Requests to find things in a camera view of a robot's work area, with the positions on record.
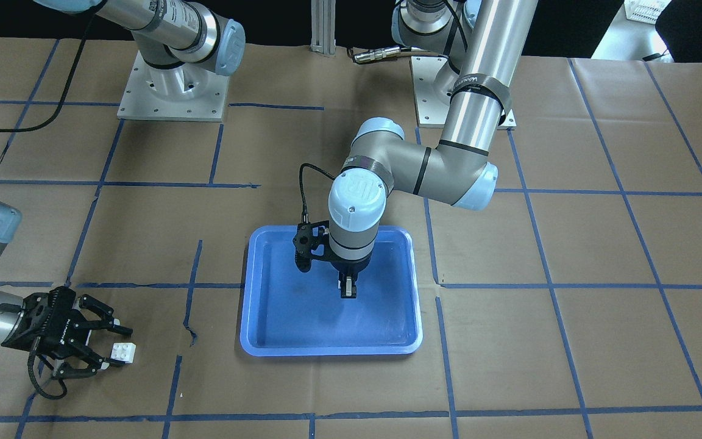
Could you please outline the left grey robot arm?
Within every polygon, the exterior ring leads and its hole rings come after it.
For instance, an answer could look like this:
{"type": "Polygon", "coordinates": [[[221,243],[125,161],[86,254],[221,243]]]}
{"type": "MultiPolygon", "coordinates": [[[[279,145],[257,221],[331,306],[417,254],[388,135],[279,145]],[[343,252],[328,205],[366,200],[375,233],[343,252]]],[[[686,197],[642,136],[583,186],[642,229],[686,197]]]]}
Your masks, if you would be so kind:
{"type": "Polygon", "coordinates": [[[498,181],[489,148],[495,131],[511,122],[510,86],[536,11],[535,1],[395,3],[393,39],[441,56],[412,63],[418,123],[441,128],[440,139],[420,146],[388,118],[363,122],[333,178],[329,219],[309,222],[302,209],[292,241],[301,272],[328,262],[339,273],[341,296],[356,297],[392,191],[468,210],[488,205],[498,181]]]}

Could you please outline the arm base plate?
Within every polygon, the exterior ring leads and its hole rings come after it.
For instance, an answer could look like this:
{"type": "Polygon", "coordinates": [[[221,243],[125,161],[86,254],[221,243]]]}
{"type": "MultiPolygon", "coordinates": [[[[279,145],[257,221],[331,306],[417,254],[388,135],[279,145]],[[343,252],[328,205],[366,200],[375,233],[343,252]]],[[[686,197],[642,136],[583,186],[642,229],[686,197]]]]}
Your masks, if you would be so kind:
{"type": "MultiPolygon", "coordinates": [[[[450,106],[450,92],[459,75],[453,72],[445,57],[415,56],[411,59],[411,70],[418,127],[442,128],[450,106]]],[[[512,110],[509,86],[483,73],[477,76],[481,85],[491,88],[494,98],[503,98],[505,112],[498,129],[515,129],[517,122],[512,110]]]]}
{"type": "Polygon", "coordinates": [[[229,77],[195,64],[170,70],[149,66],[137,53],[117,117],[123,120],[222,122],[229,77]]]}

